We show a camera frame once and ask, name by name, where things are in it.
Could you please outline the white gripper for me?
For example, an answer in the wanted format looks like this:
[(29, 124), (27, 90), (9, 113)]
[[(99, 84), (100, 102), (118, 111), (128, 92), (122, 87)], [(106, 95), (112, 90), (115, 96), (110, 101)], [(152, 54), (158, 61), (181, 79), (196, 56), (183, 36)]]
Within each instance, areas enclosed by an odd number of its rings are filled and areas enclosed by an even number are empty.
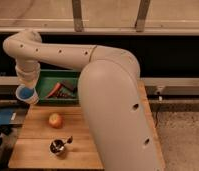
[(37, 65), (32, 71), (23, 71), (18, 66), (15, 67), (15, 70), (21, 84), (30, 89), (36, 87), (40, 75), (40, 65)]

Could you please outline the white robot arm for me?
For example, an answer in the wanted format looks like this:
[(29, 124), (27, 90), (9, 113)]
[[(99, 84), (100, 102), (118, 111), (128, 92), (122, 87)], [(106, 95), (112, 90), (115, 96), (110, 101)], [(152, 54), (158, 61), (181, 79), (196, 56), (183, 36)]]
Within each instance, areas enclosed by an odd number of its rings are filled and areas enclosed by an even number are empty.
[(37, 84), (41, 63), (80, 72), (79, 103), (105, 171), (164, 171), (141, 100), (139, 62), (131, 52), (47, 44), (33, 30), (9, 36), (3, 49), (15, 59), (20, 83), (30, 89)]

